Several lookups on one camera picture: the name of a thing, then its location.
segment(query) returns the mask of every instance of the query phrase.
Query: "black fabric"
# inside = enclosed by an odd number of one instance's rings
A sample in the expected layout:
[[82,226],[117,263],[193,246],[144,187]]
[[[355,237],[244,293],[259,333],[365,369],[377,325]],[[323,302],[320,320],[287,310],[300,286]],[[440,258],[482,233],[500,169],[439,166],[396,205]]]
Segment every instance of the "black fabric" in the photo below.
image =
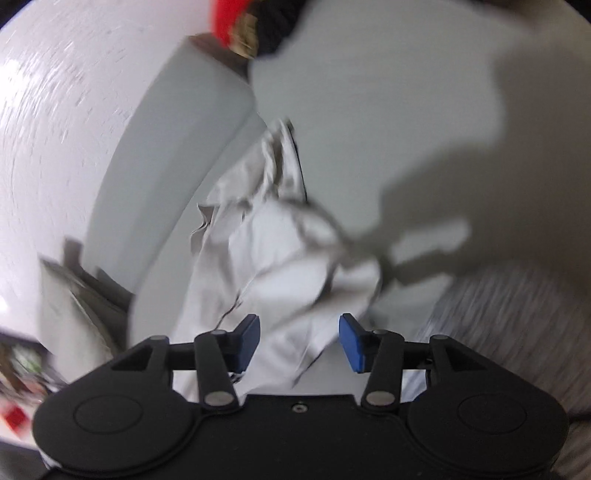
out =
[[296,27],[307,0],[255,0],[249,12],[256,20],[258,56],[275,53]]
[[567,0],[567,2],[591,22],[591,0]]
[[0,28],[18,13],[30,0],[0,0]]

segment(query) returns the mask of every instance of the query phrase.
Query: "white surface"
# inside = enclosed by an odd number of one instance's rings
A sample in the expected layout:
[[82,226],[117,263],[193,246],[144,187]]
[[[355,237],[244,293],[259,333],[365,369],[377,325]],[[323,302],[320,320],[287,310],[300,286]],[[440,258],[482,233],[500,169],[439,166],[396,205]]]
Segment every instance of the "white surface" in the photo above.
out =
[[[18,406],[24,410],[29,420],[33,419],[37,406],[25,405],[24,403],[19,403]],[[0,419],[0,439],[2,439],[3,442],[12,443],[13,445],[18,445],[21,447],[37,447],[35,439],[33,438],[33,431],[31,430],[30,422],[19,434],[16,434],[8,426],[6,420],[4,420],[3,418]]]
[[125,125],[209,3],[34,0],[0,30],[1,328],[37,335],[37,255],[84,238]]
[[129,121],[86,233],[82,267],[132,293],[145,280],[187,201],[243,134],[255,109],[243,78],[195,43],[193,38],[179,45]]
[[464,1],[322,0],[250,74],[309,197],[402,283],[519,258],[591,290],[591,68],[569,48]]
[[255,113],[207,173],[174,226],[137,291],[129,319],[128,342],[135,345],[152,335],[169,335],[178,319],[189,280],[193,256],[188,248],[195,224],[203,221],[203,203],[218,178],[234,165],[265,132],[267,126]]
[[[193,274],[171,342],[235,330],[256,313],[261,340],[236,393],[291,386],[336,340],[341,314],[367,310],[380,284],[378,262],[355,255],[331,221],[307,205],[282,122],[217,181],[206,205],[191,237]],[[173,387],[197,400],[194,372],[176,372]]]

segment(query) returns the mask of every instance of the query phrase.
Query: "blue gripper pad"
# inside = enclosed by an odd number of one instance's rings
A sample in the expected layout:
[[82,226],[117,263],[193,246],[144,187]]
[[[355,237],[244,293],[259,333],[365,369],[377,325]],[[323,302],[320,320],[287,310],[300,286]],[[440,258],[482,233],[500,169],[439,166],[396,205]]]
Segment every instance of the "blue gripper pad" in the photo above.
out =
[[261,340],[261,321],[257,315],[247,315],[233,331],[241,337],[241,348],[236,359],[235,373],[246,370]]
[[361,325],[350,314],[344,313],[339,319],[339,340],[345,350],[345,355],[354,372],[358,374],[365,372],[365,355],[361,341]]

